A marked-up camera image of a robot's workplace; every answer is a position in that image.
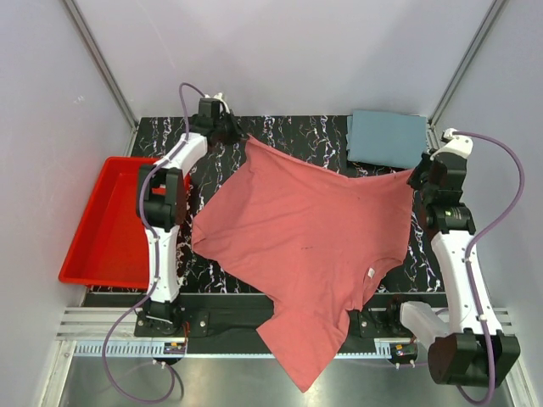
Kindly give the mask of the pink t shirt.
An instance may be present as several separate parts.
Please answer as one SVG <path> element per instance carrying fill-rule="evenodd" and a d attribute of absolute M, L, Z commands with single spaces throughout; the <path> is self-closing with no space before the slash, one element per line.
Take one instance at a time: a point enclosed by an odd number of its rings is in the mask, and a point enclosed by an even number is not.
<path fill-rule="evenodd" d="M 406 257 L 407 170 L 350 178 L 250 138 L 245 162 L 193 219 L 192 249 L 274 304 L 258 334 L 308 390 Z"/>

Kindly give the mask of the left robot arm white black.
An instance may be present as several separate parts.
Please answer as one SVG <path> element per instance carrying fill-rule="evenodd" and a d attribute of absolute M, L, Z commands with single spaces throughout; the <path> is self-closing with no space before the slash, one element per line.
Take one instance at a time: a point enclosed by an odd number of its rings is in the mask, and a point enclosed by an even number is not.
<path fill-rule="evenodd" d="M 173 336 L 184 333 L 180 286 L 176 266 L 176 240 L 187 212 L 185 187 L 191 169 L 211 146 L 237 142 L 243 131 L 222 93 L 205 94 L 198 113 L 187 118 L 185 132 L 174 147 L 154 164 L 139 168 L 137 216 L 148 245 L 148 289 L 137 314 L 137 331 Z"/>

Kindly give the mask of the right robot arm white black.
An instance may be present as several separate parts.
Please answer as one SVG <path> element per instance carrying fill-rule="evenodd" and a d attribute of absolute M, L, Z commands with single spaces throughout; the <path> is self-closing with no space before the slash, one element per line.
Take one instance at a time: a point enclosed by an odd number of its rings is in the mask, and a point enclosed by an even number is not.
<path fill-rule="evenodd" d="M 443 146 L 424 153 L 408 181 L 421 199 L 424 230 L 445 283 L 448 319 L 422 301 L 404 301 L 384 318 L 390 333 L 400 337 L 410 331 L 427 350 L 435 383 L 494 392 L 518 360 L 520 345 L 495 316 L 479 265 L 477 243 L 496 223 L 477 231 L 462 202 L 475 138 L 445 130 Z"/>

